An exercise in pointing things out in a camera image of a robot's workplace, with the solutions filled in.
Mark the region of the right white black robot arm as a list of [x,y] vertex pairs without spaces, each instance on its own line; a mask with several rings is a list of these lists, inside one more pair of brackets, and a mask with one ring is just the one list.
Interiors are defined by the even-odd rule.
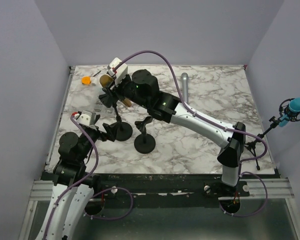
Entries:
[[179,97],[161,91],[158,79],[146,69],[124,74],[109,87],[114,96],[145,108],[154,119],[185,127],[217,144],[220,147],[217,160],[222,164],[220,191],[226,196],[237,192],[239,161],[246,140],[244,123],[232,125],[197,112]]

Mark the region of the black round-base microphone stand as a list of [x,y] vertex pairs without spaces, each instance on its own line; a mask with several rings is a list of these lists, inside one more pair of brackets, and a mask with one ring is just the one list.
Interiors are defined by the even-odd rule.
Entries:
[[151,153],[155,146],[155,138],[147,133],[146,125],[153,121],[153,117],[147,116],[142,121],[135,121],[135,127],[140,131],[140,134],[134,140],[134,148],[141,154]]

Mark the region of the blue foam-head microphone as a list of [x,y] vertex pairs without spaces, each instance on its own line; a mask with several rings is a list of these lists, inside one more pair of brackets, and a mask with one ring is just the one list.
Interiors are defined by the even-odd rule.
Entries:
[[300,97],[289,98],[279,106],[279,126],[284,127],[289,122],[300,122]]

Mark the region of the gold microphone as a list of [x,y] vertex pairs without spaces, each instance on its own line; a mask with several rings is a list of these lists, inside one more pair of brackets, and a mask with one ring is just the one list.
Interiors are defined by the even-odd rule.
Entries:
[[[113,79],[106,74],[102,75],[99,78],[99,83],[103,88],[105,88],[108,84],[110,84],[112,82],[113,82]],[[131,101],[127,98],[121,99],[120,101],[128,108],[132,106]]]

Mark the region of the black stand holding gold microphone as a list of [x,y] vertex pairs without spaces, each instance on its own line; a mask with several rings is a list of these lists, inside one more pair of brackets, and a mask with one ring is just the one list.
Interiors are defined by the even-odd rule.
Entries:
[[99,99],[107,108],[113,107],[115,112],[116,123],[119,123],[116,140],[119,142],[127,141],[133,134],[132,126],[129,123],[122,121],[122,118],[119,115],[117,109],[117,102],[109,102],[109,88],[102,88],[102,91],[104,92],[104,94],[100,95]]

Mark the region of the silver mesh-head microphone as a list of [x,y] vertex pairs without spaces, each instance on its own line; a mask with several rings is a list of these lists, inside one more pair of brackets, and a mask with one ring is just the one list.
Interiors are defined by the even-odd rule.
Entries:
[[183,72],[180,77],[182,83],[182,97],[183,100],[188,103],[189,102],[189,76],[186,72]]

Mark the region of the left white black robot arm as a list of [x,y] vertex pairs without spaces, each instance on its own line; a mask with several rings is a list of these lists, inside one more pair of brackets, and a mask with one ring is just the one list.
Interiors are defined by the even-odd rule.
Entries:
[[81,135],[66,132],[59,139],[59,161],[53,169],[50,203],[38,240],[70,240],[90,198],[97,197],[101,185],[86,172],[85,158],[96,150],[95,142],[115,141],[118,127],[103,123],[104,131],[95,125],[100,116],[87,111],[74,112],[70,119]]

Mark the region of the black tripod shock-mount stand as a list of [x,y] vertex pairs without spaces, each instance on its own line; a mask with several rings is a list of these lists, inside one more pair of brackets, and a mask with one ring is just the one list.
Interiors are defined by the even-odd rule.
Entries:
[[266,157],[258,158],[256,164],[265,160],[267,168],[278,168],[282,174],[289,176],[300,170],[300,121],[288,122],[280,127],[281,104],[278,101],[257,102],[258,114],[264,128],[259,137],[267,141],[268,153]]

